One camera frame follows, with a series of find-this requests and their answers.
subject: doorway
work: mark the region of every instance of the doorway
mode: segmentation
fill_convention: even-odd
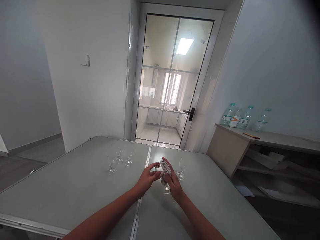
[[[140,21],[144,20],[144,25],[140,24],[139,30],[139,95],[134,101],[137,111],[134,109],[132,140],[183,149],[223,11],[160,5],[167,10],[175,8],[180,13],[175,16],[165,9],[161,13],[153,11],[159,9],[154,5],[158,4],[142,4],[141,9]],[[190,16],[190,10],[222,15],[200,19]]]

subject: door glass panel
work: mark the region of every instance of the door glass panel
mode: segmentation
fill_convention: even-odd
[[[136,142],[180,146],[213,22],[178,22],[147,15]]]
[[[213,22],[181,18],[172,68],[199,73]]]
[[[147,15],[142,65],[170,68],[179,18]]]

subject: plastic bottle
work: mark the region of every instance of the plastic bottle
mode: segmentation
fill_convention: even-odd
[[[230,122],[228,124],[229,127],[237,127],[238,122],[240,120],[240,116],[241,116],[241,110],[242,110],[242,108],[240,108],[240,107],[236,108],[236,110],[232,116],[232,119],[230,120]]]
[[[266,108],[264,112],[258,117],[258,120],[254,123],[252,131],[261,132],[264,129],[264,126],[268,123],[268,118],[271,108]]]
[[[237,128],[240,128],[240,129],[247,129],[247,126],[250,122],[250,118],[251,118],[251,115],[252,115],[252,109],[253,109],[253,106],[249,105],[246,112],[243,112],[241,114],[241,118],[239,120],[239,123],[237,125]]]
[[[228,125],[228,123],[230,122],[232,116],[233,116],[233,113],[234,113],[234,109],[235,109],[235,106],[236,104],[235,103],[231,103],[227,109],[224,111],[223,115],[222,115],[222,118],[220,120],[220,124],[222,125]]]

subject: finger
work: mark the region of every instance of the finger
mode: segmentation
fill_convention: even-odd
[[[165,157],[162,157],[163,160],[165,160],[167,162],[167,164],[169,165],[169,168],[171,169],[171,171],[173,172],[173,168],[172,168],[172,165],[171,163],[169,163],[169,161],[165,158]]]
[[[160,163],[159,163],[159,162],[151,163],[148,167],[146,167],[146,169],[148,169],[148,170],[150,171],[150,170],[151,170],[152,168],[154,168],[156,165],[159,166]]]
[[[153,176],[153,175],[156,174],[157,172],[160,172],[160,174],[162,173],[162,171],[152,171],[152,172],[150,172],[150,176]]]
[[[170,187],[173,187],[173,182],[172,182],[172,179],[171,179],[171,177],[170,177],[170,175],[168,174],[168,173],[166,173],[165,175],[164,175],[164,178],[166,179],[166,181],[167,181],[167,183],[169,184],[169,186]]]
[[[157,171],[151,178],[153,181],[158,180],[160,178],[161,172]]]
[[[179,178],[177,177],[175,172],[171,172],[171,179],[172,179],[174,185],[178,186],[180,184]]]

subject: light switch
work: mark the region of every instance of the light switch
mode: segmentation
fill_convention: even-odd
[[[83,57],[81,58],[81,61],[83,62],[83,64],[81,64],[82,66],[90,66],[90,57],[89,55],[83,55]]]

